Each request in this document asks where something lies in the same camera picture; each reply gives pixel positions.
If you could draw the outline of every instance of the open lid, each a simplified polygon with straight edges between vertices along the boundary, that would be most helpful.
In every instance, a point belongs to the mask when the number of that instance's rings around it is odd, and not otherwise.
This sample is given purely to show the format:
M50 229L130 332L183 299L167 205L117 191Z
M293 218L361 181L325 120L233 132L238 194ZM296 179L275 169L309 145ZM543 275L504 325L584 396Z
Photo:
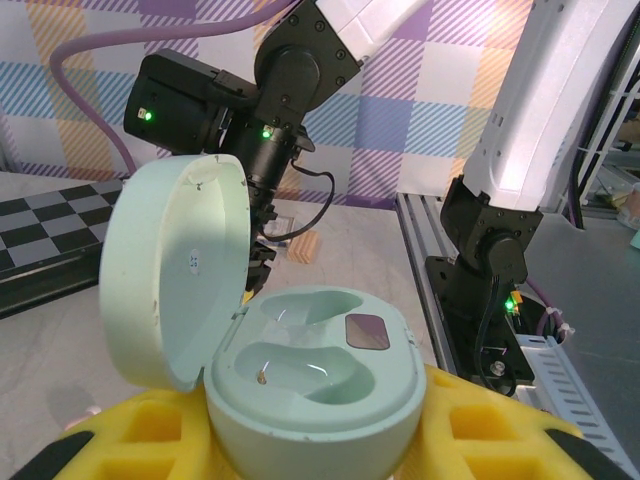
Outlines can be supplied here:
M147 164L116 203L102 251L100 310L129 382L190 391L240 307L250 243L242 166L229 155Z

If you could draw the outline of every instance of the black mount plate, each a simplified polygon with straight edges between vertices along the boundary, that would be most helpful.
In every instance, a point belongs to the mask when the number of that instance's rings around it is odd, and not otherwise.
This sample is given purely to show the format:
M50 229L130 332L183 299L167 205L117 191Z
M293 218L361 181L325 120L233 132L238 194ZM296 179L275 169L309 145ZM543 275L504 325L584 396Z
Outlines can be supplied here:
M473 350L479 319L477 322L472 322L463 318L447 308L446 299L443 299L447 281L453 277L454 266L447 258L427 257L425 267L440 307L442 323L458 376L480 383L480 377L473 364ZM487 330L483 349L483 365L487 367L485 368L486 376L494 385L499 385L499 377L490 375L488 365L496 360L502 360L513 369L518 385L531 385L534 374L520 349L515 334L507 322L499 318L500 314L496 315ZM503 380L505 386L509 385L508 378L501 377L500 379Z

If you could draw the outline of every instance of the black and white checkerboard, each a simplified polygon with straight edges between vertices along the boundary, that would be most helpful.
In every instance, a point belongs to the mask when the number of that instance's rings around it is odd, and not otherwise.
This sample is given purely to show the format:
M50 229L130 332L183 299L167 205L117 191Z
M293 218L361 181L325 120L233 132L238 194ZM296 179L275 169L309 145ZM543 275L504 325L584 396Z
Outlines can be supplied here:
M0 202L0 279L100 246L121 180Z

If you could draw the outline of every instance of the checkerboard pattern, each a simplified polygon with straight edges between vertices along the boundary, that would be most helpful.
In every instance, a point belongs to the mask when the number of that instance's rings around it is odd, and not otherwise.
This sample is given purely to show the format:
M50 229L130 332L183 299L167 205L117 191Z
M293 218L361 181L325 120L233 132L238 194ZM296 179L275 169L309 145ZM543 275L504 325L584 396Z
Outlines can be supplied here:
M122 181L0 202L0 278L99 246Z
M61 42L122 28L237 18L270 0L0 0L0 142L16 169L106 181L117 151L53 82ZM441 195L480 137L533 0L427 0L363 72L306 124L318 147L302 159L330 169L336 203L391 208L397 191ZM273 21L221 38L149 42L83 53L66 74L120 133L140 163L164 158L124 134L122 116L140 61L169 47L253 77L253 55ZM281 198L321 202L329 185L288 172Z

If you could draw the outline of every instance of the wooden block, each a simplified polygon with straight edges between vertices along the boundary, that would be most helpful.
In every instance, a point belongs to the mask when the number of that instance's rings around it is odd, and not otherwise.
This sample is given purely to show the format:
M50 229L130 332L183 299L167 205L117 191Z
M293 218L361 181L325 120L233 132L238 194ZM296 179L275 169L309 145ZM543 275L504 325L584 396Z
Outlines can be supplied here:
M319 246L318 232L310 230L291 241L287 249L287 258L297 263L313 263Z

